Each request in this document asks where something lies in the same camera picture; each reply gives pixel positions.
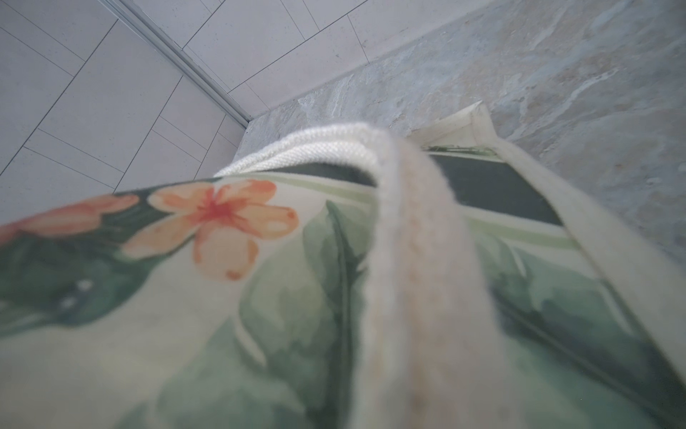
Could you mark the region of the floral canvas tote bag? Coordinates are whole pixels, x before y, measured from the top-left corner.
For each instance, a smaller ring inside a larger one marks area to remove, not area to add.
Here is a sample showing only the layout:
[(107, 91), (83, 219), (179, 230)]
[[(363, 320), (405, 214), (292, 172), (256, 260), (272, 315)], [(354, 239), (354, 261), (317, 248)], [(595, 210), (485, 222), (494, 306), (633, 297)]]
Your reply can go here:
[(472, 105), (1, 229), (5, 428), (682, 428), (685, 274)]

